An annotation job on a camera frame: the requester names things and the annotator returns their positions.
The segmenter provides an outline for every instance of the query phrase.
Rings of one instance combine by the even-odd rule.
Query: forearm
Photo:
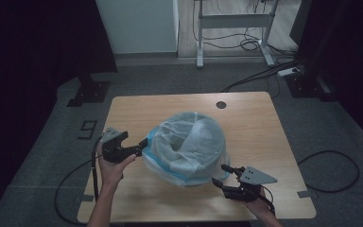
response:
[[[259,214],[256,216],[266,227],[283,227],[281,222],[270,212]]]
[[[87,226],[106,227],[110,225],[114,191],[115,188],[102,186],[101,192]]]

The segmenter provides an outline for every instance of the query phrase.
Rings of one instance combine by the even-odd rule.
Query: trash bag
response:
[[[178,186],[225,180],[230,164],[226,140],[214,119],[202,113],[178,113],[154,128],[143,150],[146,167]]]

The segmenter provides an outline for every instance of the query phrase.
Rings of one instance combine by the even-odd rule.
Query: human arm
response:
[[[264,188],[261,188],[261,195],[265,197]],[[270,212],[269,207],[264,201],[236,202],[245,205],[266,227],[283,227],[281,222]]]
[[[87,224],[89,227],[110,225],[113,194],[116,191],[120,180],[122,180],[123,170],[136,158],[136,155],[132,154],[120,164],[105,161],[102,157],[102,144],[97,146],[96,153],[99,156],[98,162],[101,170],[102,186],[93,213]]]

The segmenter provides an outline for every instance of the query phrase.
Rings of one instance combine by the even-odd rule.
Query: wooden floor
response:
[[[289,33],[293,26],[294,19],[296,18],[302,0],[282,0],[279,1],[276,10],[276,16],[273,21],[273,26],[270,31],[268,43],[280,49],[297,50],[298,46],[291,40]],[[262,13],[264,4],[258,1],[257,13]],[[193,20],[194,30],[196,37],[198,37],[198,11],[199,2],[193,0],[178,0],[179,4],[179,58],[195,58],[197,53],[197,41],[193,33]],[[265,13],[269,13],[274,0],[267,0],[265,3]],[[203,1],[203,14],[244,14],[254,13],[254,6],[257,4],[256,0],[208,0]],[[261,39],[262,28],[249,28],[250,35]],[[204,29],[202,32],[205,38],[223,37],[232,34],[243,34],[245,28],[218,28],[218,29]],[[220,40],[205,40],[204,42],[215,44],[218,46],[238,46],[244,37],[241,35],[232,36]],[[253,48],[252,45],[247,45],[247,48]],[[247,51],[241,47],[237,48],[217,48],[208,44],[204,47],[205,57],[222,57],[222,56],[247,56],[259,57],[262,53],[259,49],[254,51]]]

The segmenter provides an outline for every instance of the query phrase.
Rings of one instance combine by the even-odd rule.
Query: white metal frame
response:
[[[197,44],[197,68],[204,66],[202,30],[206,28],[232,28],[232,27],[264,27],[265,34],[263,40],[259,40],[259,46],[268,66],[274,66],[275,62],[270,56],[270,49],[267,46],[270,29],[272,28],[275,11],[279,0],[275,0],[269,14],[249,13],[234,15],[203,15],[202,0],[199,1],[199,40]]]

